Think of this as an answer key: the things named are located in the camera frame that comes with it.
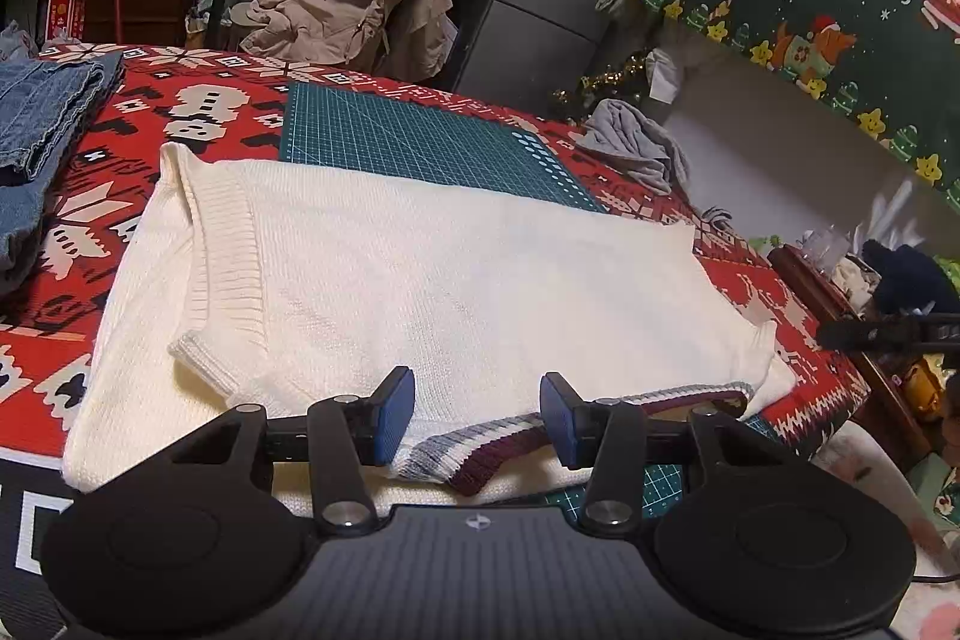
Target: maroon stripe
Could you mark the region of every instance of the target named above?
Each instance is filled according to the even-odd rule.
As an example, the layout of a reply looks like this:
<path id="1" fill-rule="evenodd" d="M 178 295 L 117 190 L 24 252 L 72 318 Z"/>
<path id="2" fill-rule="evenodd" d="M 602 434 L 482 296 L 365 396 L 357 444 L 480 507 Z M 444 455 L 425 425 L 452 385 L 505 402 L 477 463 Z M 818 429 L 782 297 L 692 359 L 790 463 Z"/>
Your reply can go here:
<path id="1" fill-rule="evenodd" d="M 448 485 L 457 493 L 472 497 L 487 484 L 505 461 L 526 456 L 527 453 L 533 453 L 549 444 L 550 438 L 542 426 L 494 439 L 470 453 L 467 461 L 450 477 Z"/>

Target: yellow star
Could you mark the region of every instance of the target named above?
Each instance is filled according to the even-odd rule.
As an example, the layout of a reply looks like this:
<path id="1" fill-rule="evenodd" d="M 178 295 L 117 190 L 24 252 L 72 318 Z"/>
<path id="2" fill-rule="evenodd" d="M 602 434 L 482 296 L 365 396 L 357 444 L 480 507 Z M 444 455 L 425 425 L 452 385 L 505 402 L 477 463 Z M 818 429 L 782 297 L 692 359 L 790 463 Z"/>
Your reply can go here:
<path id="1" fill-rule="evenodd" d="M 756 63 L 758 66 L 766 66 L 767 62 L 774 56 L 774 52 L 770 49 L 770 42 L 767 39 L 764 39 L 756 47 L 751 47 L 750 52 L 753 56 L 750 62 Z"/>
<path id="2" fill-rule="evenodd" d="M 887 124 L 880 119 L 880 107 L 872 112 L 861 112 L 856 116 L 860 121 L 860 130 L 874 139 L 880 138 L 880 134 L 887 130 Z"/>
<path id="3" fill-rule="evenodd" d="M 723 39 L 730 33 L 727 30 L 727 24 L 720 20 L 717 25 L 707 26 L 707 39 L 713 39 L 714 42 L 723 42 Z"/>
<path id="4" fill-rule="evenodd" d="M 944 176 L 940 170 L 940 156 L 934 153 L 929 158 L 918 158 L 917 173 L 930 185 L 936 185 L 937 180 Z"/>
<path id="5" fill-rule="evenodd" d="M 813 96 L 815 101 L 819 101 L 820 96 L 827 92 L 827 83 L 822 79 L 811 79 L 803 88 Z"/>
<path id="6" fill-rule="evenodd" d="M 664 17 L 667 20 L 680 20 L 683 14 L 683 6 L 680 6 L 680 0 L 673 0 L 673 4 L 664 6 Z"/>

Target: ribbed hem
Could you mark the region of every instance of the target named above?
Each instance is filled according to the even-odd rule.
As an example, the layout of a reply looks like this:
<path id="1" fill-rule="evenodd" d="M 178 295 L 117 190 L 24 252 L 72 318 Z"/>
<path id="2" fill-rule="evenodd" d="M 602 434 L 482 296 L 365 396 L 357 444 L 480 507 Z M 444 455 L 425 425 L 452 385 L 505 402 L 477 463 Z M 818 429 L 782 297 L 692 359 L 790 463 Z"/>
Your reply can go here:
<path id="1" fill-rule="evenodd" d="M 200 162 L 173 143 L 163 145 L 160 155 L 161 175 L 179 179 L 193 223 L 190 283 L 181 330 L 170 352 L 229 403 L 240 389 L 253 385 L 251 379 L 266 365 L 253 211 L 227 167 Z"/>

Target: cream knit sweater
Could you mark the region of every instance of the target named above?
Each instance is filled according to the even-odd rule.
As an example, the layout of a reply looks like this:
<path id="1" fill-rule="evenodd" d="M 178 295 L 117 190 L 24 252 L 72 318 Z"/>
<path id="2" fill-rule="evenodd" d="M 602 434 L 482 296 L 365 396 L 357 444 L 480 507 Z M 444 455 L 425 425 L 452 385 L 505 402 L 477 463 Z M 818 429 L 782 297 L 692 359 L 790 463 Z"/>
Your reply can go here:
<path id="1" fill-rule="evenodd" d="M 585 399 L 737 389 L 748 413 L 794 384 L 775 324 L 751 325 L 712 287 L 688 225 L 326 167 L 209 165 L 181 145 L 160 167 L 67 440 L 64 479 L 81 490 L 231 405 L 303 414 L 367 395 L 395 365 L 414 370 L 416 407 L 391 467 L 368 475 L 381 512 L 466 501 L 442 483 L 492 440 L 534 432 L 515 441 L 539 447 L 547 371 Z M 540 448 L 469 501 L 578 480 Z M 275 494 L 309 513 L 304 467 L 278 468 Z"/>

